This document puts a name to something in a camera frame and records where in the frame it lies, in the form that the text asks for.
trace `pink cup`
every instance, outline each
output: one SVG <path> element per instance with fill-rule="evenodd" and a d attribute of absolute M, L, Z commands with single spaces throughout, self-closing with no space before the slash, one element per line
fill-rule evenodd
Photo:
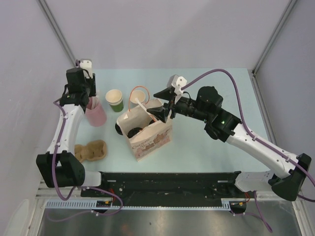
<path fill-rule="evenodd" d="M 89 98 L 89 103 L 85 110 L 85 115 L 90 125 L 94 127 L 104 125 L 107 120 L 106 113 L 104 112 L 104 109 L 99 101 L 99 98 L 97 97 Z"/>

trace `white wall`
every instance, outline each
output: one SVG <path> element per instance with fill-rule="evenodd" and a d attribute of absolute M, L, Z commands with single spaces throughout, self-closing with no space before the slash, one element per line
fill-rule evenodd
<path fill-rule="evenodd" d="M 0 7 L 0 235 L 19 203 L 35 197 L 71 67 L 35 0 Z"/>
<path fill-rule="evenodd" d="M 278 145 L 313 159 L 315 177 L 315 1 L 299 1 L 258 73 Z M 309 180 L 302 188 L 315 199 Z M 315 222 L 315 205 L 309 204 Z"/>
<path fill-rule="evenodd" d="M 289 0 L 47 0 L 97 69 L 253 69 Z"/>

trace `paper bag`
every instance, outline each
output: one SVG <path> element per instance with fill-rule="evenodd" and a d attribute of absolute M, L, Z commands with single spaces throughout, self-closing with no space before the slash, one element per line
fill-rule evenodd
<path fill-rule="evenodd" d="M 143 104 L 146 109 L 162 105 L 159 99 L 153 99 L 147 104 Z M 166 123 L 158 120 L 149 125 L 151 121 L 152 117 L 140 106 L 123 113 L 117 119 L 117 125 L 122 130 L 137 161 L 172 140 L 172 119 L 168 118 Z M 136 127 L 140 127 L 142 130 L 129 139 L 128 132 Z"/>

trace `table surface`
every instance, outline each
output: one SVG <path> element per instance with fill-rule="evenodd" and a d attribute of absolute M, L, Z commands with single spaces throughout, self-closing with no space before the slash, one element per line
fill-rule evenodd
<path fill-rule="evenodd" d="M 104 140 L 107 156 L 99 161 L 83 162 L 86 170 L 104 172 L 233 172 L 266 171 L 268 168 L 244 151 L 219 140 L 212 140 L 204 131 L 205 124 L 182 115 L 173 120 L 173 141 L 149 154 L 140 162 L 135 160 L 126 140 L 118 135 L 115 123 L 118 116 L 127 110 L 131 90 L 143 85 L 151 92 L 166 88 L 170 76 L 184 76 L 188 82 L 209 69 L 124 69 L 95 70 L 96 90 L 99 91 L 102 106 L 107 114 L 107 122 L 101 127 L 92 127 L 84 118 L 79 126 L 76 144 L 86 145 L 90 141 Z M 258 104 L 247 69 L 227 69 L 234 77 L 244 110 L 247 125 L 263 138 L 267 138 Z M 239 116 L 235 90 L 230 79 L 217 72 L 186 89 L 195 99 L 202 86 L 215 86 L 223 97 L 222 107 Z M 119 89 L 124 97 L 124 109 L 115 113 L 106 102 L 105 94 L 111 89 Z"/>

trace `paper cup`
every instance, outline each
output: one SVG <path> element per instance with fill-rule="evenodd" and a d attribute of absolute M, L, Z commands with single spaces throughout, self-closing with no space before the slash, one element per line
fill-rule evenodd
<path fill-rule="evenodd" d="M 85 110 L 85 116 L 88 119 L 90 125 L 94 127 L 104 125 L 107 120 L 107 116 L 99 98 L 90 97 L 89 100 L 90 101 Z"/>
<path fill-rule="evenodd" d="M 114 112 L 121 112 L 124 108 L 123 94 L 118 89 L 109 90 L 105 96 Z"/>
<path fill-rule="evenodd" d="M 132 104 L 132 107 L 136 107 L 138 106 L 138 103 L 136 101 L 136 99 L 138 98 L 140 103 L 143 103 L 144 100 L 146 99 L 146 95 L 143 91 L 141 90 L 135 90 L 132 92 L 131 96 L 130 96 L 130 102 Z"/>

